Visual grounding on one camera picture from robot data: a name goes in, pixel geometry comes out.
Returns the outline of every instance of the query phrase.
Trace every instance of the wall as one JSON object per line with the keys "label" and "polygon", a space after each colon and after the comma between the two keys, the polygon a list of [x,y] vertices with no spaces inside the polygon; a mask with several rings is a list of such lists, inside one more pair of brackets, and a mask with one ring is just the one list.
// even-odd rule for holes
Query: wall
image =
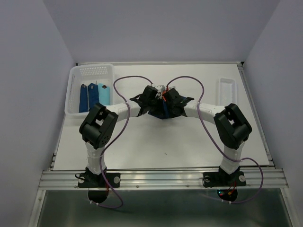
{"label": "wall", "polygon": [[243,61],[278,0],[44,0],[76,62]]}
{"label": "wall", "polygon": [[70,68],[40,0],[0,3],[0,225],[27,226],[63,119]]}
{"label": "wall", "polygon": [[303,1],[282,0],[244,69],[268,146],[303,216]]}

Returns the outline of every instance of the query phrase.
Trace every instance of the cable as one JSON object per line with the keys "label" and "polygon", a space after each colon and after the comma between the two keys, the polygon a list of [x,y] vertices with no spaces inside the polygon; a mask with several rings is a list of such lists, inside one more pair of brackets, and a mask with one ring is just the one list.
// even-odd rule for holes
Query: cable
{"label": "cable", "polygon": [[168,82],[168,84],[166,85],[166,89],[168,89],[169,84],[170,84],[171,82],[173,82],[173,81],[175,81],[175,80],[177,80],[177,79],[180,79],[180,78],[189,78],[189,79],[193,79],[193,80],[197,81],[197,82],[201,85],[201,87],[202,87],[202,94],[201,94],[201,96],[200,96],[199,99],[198,99],[198,105],[197,105],[198,116],[199,116],[199,119],[200,119],[200,121],[201,121],[201,123],[202,123],[202,126],[203,126],[203,128],[205,129],[205,131],[206,131],[208,137],[209,137],[210,140],[213,142],[213,144],[215,145],[215,147],[219,150],[219,152],[220,152],[225,158],[227,158],[228,160],[233,161],[233,162],[241,162],[241,161],[243,161],[243,160],[250,160],[250,161],[254,162],[254,163],[257,165],[257,167],[259,168],[259,170],[260,170],[260,173],[261,173],[261,184],[260,184],[260,187],[259,187],[258,191],[256,192],[256,194],[254,194],[254,195],[253,195],[252,197],[250,197],[249,199],[246,199],[246,200],[243,200],[243,201],[229,202],[229,203],[240,204],[240,203],[245,203],[245,202],[248,202],[248,201],[254,199],[254,198],[260,193],[260,191],[261,191],[261,189],[262,189],[262,186],[263,186],[263,182],[264,182],[264,175],[263,175],[263,171],[262,171],[261,166],[260,166],[254,159],[252,159],[252,158],[250,158],[250,157],[244,157],[244,158],[241,158],[241,159],[239,159],[239,160],[236,160],[236,159],[230,158],[230,157],[228,157],[226,154],[224,154],[224,152],[220,149],[220,147],[218,146],[218,144],[216,143],[216,141],[213,139],[212,135],[211,135],[210,132],[208,131],[207,127],[205,126],[205,124],[204,124],[204,122],[203,122],[203,119],[202,119],[202,116],[201,116],[201,113],[200,113],[200,101],[201,101],[201,99],[202,99],[202,97],[203,97],[203,95],[204,95],[204,86],[203,86],[202,82],[201,82],[200,80],[194,78],[194,77],[191,77],[191,76],[180,76],[180,77],[176,77],[176,78],[172,79],[170,82]]}
{"label": "cable", "polygon": [[119,92],[118,92],[118,90],[117,90],[117,88],[116,88],[116,82],[118,82],[119,80],[121,80],[121,79],[125,79],[125,78],[143,78],[143,79],[146,79],[146,80],[148,80],[151,84],[152,84],[152,81],[151,80],[149,80],[148,78],[146,78],[146,77],[143,77],[143,76],[126,76],[126,77],[121,77],[121,78],[119,78],[119,79],[116,79],[115,81],[114,81],[114,83],[113,83],[113,87],[114,87],[114,90],[115,90],[115,92],[125,101],[125,104],[126,104],[126,106],[127,106],[127,118],[126,118],[126,122],[125,122],[125,124],[124,124],[124,126],[123,126],[123,128],[122,128],[122,130],[119,132],[119,134],[107,145],[107,147],[106,148],[104,148],[104,150],[102,151],[102,153],[101,153],[101,155],[100,155],[100,170],[101,170],[101,174],[102,174],[102,176],[103,176],[103,179],[104,179],[104,181],[106,182],[106,184],[109,186],[109,188],[113,191],[113,193],[119,198],[119,200],[121,201],[121,204],[119,205],[119,206],[107,206],[107,205],[102,205],[102,204],[99,204],[99,203],[95,203],[94,201],[91,201],[91,203],[94,203],[94,204],[96,204],[97,206],[99,206],[99,207],[103,207],[103,208],[110,208],[110,209],[117,209],[117,208],[120,208],[120,207],[122,207],[123,206],[123,204],[124,204],[124,202],[123,202],[123,199],[122,199],[122,197],[119,195],[119,193],[110,185],[110,183],[108,182],[108,180],[107,180],[107,178],[106,178],[106,176],[105,176],[105,174],[104,174],[104,171],[103,171],[103,167],[102,167],[102,162],[101,162],[101,158],[102,158],[102,156],[103,156],[103,154],[104,154],[104,152],[121,136],[121,134],[124,132],[124,130],[125,130],[125,128],[127,127],[127,124],[128,124],[128,121],[129,121],[129,118],[130,118],[130,106],[129,106],[129,104],[127,103],[127,100],[126,100],[126,98],[123,96],[123,95],[121,95]]}

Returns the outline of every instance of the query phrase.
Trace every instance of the plastic basket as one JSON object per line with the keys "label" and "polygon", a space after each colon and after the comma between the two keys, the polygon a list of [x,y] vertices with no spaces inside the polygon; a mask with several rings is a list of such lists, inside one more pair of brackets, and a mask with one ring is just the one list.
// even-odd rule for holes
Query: plastic basket
{"label": "plastic basket", "polygon": [[73,67],[68,79],[65,114],[70,116],[86,116],[86,113],[79,113],[80,87],[81,84],[88,86],[90,83],[102,83],[110,88],[110,104],[113,104],[113,82],[114,66],[112,64],[91,64]]}

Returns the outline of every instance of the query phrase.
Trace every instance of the white plastic bin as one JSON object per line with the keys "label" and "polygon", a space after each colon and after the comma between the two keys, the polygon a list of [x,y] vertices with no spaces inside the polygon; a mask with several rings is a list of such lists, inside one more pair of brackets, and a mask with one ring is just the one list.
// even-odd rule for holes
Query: white plastic bin
{"label": "white plastic bin", "polygon": [[68,79],[65,114],[70,116],[86,116],[79,113],[81,84],[102,83],[110,88],[110,104],[113,104],[113,83],[115,80],[114,66],[112,64],[91,64],[73,67]]}

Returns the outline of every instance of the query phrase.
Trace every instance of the folded clothing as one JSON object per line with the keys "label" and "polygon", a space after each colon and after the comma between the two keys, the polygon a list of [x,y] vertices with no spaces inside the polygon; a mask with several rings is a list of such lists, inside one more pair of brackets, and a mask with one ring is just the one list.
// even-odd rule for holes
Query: folded clothing
{"label": "folded clothing", "polygon": [[98,84],[99,102],[102,105],[110,105],[109,87],[104,84]]}
{"label": "folded clothing", "polygon": [[91,83],[88,86],[89,91],[89,108],[92,108],[96,103],[99,102],[98,85]]}
{"label": "folded clothing", "polygon": [[79,113],[84,113],[87,112],[88,110],[89,110],[89,104],[88,104],[87,86],[82,84],[80,88]]}

